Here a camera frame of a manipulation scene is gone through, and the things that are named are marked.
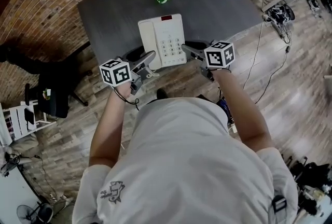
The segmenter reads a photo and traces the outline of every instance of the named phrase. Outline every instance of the brick wall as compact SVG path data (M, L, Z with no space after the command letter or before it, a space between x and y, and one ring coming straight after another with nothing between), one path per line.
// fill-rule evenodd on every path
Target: brick wall
M42 61L62 60L88 41L77 4L81 0L0 0L0 44L19 39L19 50ZM0 102L20 99L30 75L8 62L0 63Z

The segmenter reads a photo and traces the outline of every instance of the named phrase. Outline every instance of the red display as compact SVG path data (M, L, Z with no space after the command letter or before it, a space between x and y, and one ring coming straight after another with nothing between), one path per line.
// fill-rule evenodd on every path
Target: red display
M170 19L172 19L171 15L170 16L163 16L163 17L161 17L161 21L170 20Z

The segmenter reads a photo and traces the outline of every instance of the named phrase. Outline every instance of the hand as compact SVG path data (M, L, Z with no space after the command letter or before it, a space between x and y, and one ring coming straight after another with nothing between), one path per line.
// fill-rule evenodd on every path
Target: hand
M221 69L221 70L212 70L211 71L213 78L217 79L218 77L222 77L225 74L231 74L231 71L228 69Z
M125 99L127 99L130 96L130 92L131 92L131 81L128 81L126 83L123 83L116 88L116 90L121 94L122 97L124 97Z

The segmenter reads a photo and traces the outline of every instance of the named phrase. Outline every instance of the white t-shirt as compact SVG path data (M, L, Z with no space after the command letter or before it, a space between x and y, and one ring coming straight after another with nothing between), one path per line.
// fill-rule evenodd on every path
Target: white t-shirt
M155 101L138 114L127 154L87 168L73 224L268 223L275 193L296 216L296 185L280 153L229 136L224 111L197 98Z

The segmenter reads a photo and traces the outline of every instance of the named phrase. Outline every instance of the white telephone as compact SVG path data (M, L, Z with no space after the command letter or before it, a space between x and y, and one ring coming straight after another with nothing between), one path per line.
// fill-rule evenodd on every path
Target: white telephone
M181 47L185 36L180 14L141 20L139 29L145 52L156 52L149 64L151 70L187 62Z

